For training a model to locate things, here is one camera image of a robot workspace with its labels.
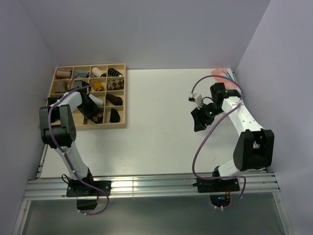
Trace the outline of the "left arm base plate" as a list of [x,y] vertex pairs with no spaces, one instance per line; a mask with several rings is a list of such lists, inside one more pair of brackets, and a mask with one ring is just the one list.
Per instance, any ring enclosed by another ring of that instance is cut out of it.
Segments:
[[79,180],[70,180],[67,187],[66,197],[77,198],[77,209],[81,211],[91,211],[96,208],[99,196],[110,195],[111,183],[111,181],[94,181],[92,183],[94,187],[105,192],[103,193],[82,184]]

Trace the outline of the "brown argyle sock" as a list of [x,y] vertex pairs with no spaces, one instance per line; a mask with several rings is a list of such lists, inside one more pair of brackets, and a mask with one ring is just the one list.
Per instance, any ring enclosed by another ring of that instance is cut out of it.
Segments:
[[95,124],[101,124],[103,123],[103,114],[98,113],[97,115],[94,115],[91,118],[91,121],[93,121]]

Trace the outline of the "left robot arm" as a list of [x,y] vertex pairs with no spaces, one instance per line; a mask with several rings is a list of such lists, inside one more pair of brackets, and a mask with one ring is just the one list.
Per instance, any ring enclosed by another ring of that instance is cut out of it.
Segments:
[[76,127],[72,112],[78,109],[82,115],[99,123],[103,115],[99,107],[90,98],[88,90],[90,84],[78,80],[74,88],[57,99],[55,103],[39,109],[40,131],[43,143],[54,149],[65,163],[69,176],[67,185],[79,195],[91,195],[100,192],[94,182],[90,169],[83,162],[77,149]]

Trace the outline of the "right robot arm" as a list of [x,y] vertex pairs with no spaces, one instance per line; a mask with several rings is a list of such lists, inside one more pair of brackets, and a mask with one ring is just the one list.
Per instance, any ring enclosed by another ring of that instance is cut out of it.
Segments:
[[258,170],[271,166],[274,133],[266,130],[253,118],[243,103],[237,89],[228,90],[224,83],[210,87],[211,103],[204,104],[202,96],[192,92],[189,101],[196,104],[191,112],[194,131],[203,131],[211,125],[215,116],[224,113],[230,118],[239,139],[232,159],[215,167],[211,177],[197,177],[196,186],[205,192],[239,191],[238,176],[248,170]]

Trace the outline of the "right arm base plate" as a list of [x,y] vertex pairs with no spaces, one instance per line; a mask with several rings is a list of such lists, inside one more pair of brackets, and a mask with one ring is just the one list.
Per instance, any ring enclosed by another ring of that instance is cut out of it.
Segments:
[[209,193],[211,203],[216,207],[227,207],[231,203],[231,192],[240,191],[237,179],[214,179],[203,180],[196,179],[193,184],[197,188],[198,193]]

